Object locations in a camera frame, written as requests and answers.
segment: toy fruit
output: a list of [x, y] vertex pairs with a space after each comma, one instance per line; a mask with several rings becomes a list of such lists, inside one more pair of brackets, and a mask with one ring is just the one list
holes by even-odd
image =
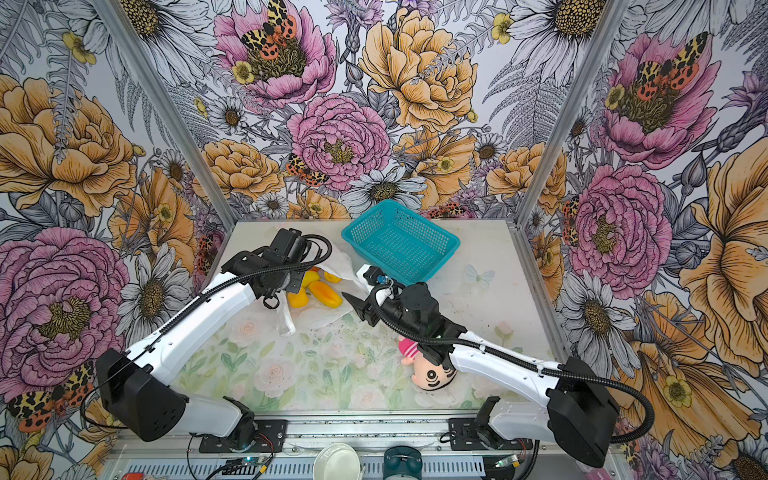
[[286, 296], [288, 297], [288, 304], [293, 308], [305, 307], [310, 302], [310, 296], [306, 294], [304, 289], [301, 289], [298, 293], [288, 292]]
[[316, 282], [317, 280], [320, 280], [320, 274], [310, 270], [309, 272], [304, 273], [304, 279], [301, 280], [301, 288], [306, 288], [307, 285], [309, 285], [312, 282]]
[[331, 308], [337, 308], [344, 302], [338, 293], [334, 292], [330, 286], [327, 286], [323, 282], [312, 282], [307, 288], [310, 289], [310, 292], [315, 296], [315, 298], [322, 302], [323, 305], [329, 306]]
[[337, 277], [336, 275], [334, 275], [332, 273], [323, 272], [323, 276], [326, 278], [326, 282], [338, 283], [338, 282], [341, 281], [341, 279], [339, 277]]

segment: black mounting plate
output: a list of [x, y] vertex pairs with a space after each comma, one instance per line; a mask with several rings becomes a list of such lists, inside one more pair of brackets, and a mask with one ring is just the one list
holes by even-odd
[[[287, 420], [253, 420], [256, 431], [266, 436], [275, 445], [275, 453], [283, 451]], [[200, 441], [200, 453], [270, 453], [270, 445], [263, 439], [256, 437], [256, 441], [245, 451], [235, 452], [226, 445], [221, 437], [205, 435]]]
[[[478, 437], [477, 424], [475, 419], [457, 418], [448, 419], [448, 430], [451, 432], [451, 450], [454, 452], [466, 452], [467, 450], [488, 450], [480, 442]], [[533, 441], [525, 439], [525, 448], [528, 451], [533, 449]], [[501, 450], [522, 450], [523, 444], [520, 439], [504, 441]]]

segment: blue container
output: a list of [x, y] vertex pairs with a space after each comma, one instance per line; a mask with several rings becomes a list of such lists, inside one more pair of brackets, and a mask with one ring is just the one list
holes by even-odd
[[341, 237], [368, 263], [405, 285], [432, 278], [461, 243], [394, 200], [368, 209], [342, 230]]

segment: floral tablecloth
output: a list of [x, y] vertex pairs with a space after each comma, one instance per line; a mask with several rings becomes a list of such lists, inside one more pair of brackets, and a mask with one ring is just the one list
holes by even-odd
[[[363, 264], [341, 240], [348, 222], [239, 223], [222, 256], [269, 244], [281, 227], [328, 237]], [[443, 221], [462, 245], [429, 281], [449, 319], [486, 339], [551, 359], [545, 331], [503, 220]], [[279, 336], [260, 302], [240, 312], [197, 351], [174, 386], [214, 397], [233, 396], [255, 412], [473, 409], [491, 395], [517, 397], [480, 376], [459, 373], [444, 389], [423, 392], [402, 366], [397, 336], [371, 328], [354, 313], [321, 329], [297, 325]]]

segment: doll face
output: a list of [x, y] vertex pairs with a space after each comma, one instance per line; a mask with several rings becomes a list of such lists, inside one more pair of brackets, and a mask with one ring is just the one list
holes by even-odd
[[456, 371], [432, 363], [419, 353], [413, 361], [413, 382], [422, 390], [437, 390], [448, 385], [456, 376]]

